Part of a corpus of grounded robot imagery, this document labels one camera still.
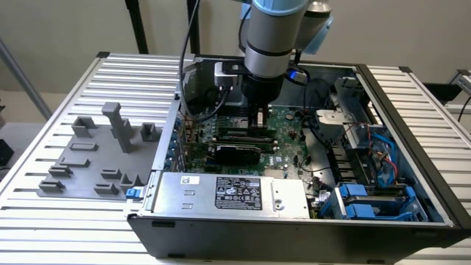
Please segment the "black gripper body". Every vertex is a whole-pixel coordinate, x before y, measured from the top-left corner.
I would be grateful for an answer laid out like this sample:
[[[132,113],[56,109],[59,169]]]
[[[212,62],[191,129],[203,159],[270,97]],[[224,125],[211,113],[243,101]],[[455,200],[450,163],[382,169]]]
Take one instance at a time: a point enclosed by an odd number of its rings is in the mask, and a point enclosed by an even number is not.
[[[280,95],[284,76],[262,78],[256,75],[243,75],[242,93],[250,105],[267,105]]]

